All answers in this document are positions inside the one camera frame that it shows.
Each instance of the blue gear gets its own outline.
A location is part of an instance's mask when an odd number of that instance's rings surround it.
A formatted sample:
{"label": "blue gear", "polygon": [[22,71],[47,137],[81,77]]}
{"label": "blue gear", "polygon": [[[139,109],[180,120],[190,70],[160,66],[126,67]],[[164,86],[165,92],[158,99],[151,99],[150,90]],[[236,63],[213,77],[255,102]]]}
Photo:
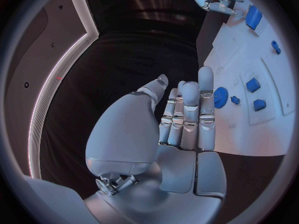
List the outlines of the blue gear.
{"label": "blue gear", "polygon": [[224,87],[219,87],[214,92],[214,104],[215,108],[220,109],[224,107],[228,100],[228,91]]}

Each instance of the blue object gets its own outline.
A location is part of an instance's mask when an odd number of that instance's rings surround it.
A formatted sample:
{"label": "blue object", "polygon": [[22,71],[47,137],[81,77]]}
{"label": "blue object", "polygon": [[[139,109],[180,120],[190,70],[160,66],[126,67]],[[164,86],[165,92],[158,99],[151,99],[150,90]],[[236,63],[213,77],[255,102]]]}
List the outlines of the blue object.
{"label": "blue object", "polygon": [[246,25],[251,29],[255,30],[262,19],[262,13],[257,9],[256,6],[252,5],[249,7],[248,13],[245,17]]}
{"label": "blue object", "polygon": [[277,42],[276,42],[276,41],[272,41],[271,45],[272,45],[272,47],[274,48],[274,50],[276,51],[276,54],[279,55],[279,54],[281,53],[281,50],[280,50],[280,48],[278,47]]}
{"label": "blue object", "polygon": [[261,86],[258,80],[253,78],[246,83],[246,87],[251,93],[253,93],[254,91],[258,90]]}
{"label": "blue object", "polygon": [[266,108],[266,102],[263,101],[263,100],[253,101],[253,105],[254,105],[254,110],[255,111],[260,111],[260,110]]}
{"label": "blue object", "polygon": [[231,101],[232,103],[238,105],[240,103],[240,99],[237,98],[236,96],[231,97]]}
{"label": "blue object", "polygon": [[228,91],[224,87],[219,87],[214,92],[214,105],[215,108],[220,109],[224,107],[228,100]]}

